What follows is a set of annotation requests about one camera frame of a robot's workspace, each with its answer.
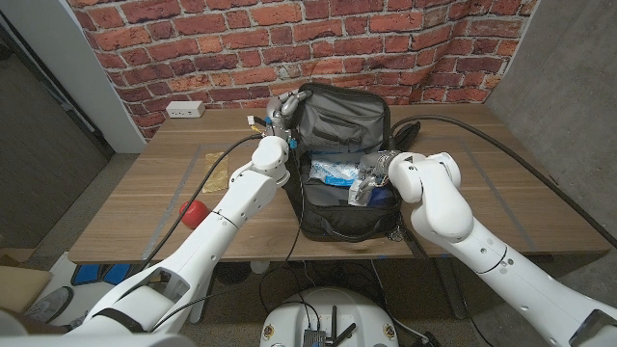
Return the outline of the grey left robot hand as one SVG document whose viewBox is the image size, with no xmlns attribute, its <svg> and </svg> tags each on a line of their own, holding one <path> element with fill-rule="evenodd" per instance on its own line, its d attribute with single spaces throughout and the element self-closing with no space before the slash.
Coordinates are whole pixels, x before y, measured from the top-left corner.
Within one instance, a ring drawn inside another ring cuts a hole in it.
<svg viewBox="0 0 617 347">
<path fill-rule="evenodd" d="M 291 134 L 289 125 L 293 113 L 299 103 L 311 95 L 312 91 L 299 92 L 294 90 L 271 98 L 266 107 L 265 134 L 277 136 L 287 141 Z"/>
</svg>

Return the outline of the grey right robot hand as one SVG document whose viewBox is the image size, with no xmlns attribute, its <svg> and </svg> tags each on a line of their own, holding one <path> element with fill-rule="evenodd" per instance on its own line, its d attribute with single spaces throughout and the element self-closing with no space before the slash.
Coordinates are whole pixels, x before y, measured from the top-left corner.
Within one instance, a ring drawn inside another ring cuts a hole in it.
<svg viewBox="0 0 617 347">
<path fill-rule="evenodd" d="M 388 180 L 389 164 L 400 154 L 399 150 L 383 150 L 368 153 L 361 158 L 358 185 L 353 202 L 367 205 L 372 191 L 382 187 Z"/>
</svg>

